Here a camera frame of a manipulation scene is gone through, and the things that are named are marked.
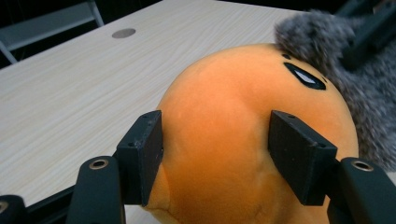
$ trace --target gray fur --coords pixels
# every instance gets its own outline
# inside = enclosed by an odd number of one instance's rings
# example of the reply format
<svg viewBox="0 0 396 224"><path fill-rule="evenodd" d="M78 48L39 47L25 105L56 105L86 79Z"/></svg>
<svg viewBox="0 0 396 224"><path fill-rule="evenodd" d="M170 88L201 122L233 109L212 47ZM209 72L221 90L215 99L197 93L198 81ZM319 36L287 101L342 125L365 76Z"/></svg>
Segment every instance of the gray fur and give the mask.
<svg viewBox="0 0 396 224"><path fill-rule="evenodd" d="M360 157L396 171L396 39L351 73L340 64L342 49L363 19L311 11L276 27L276 44L310 63L342 93L355 122Z"/></svg>

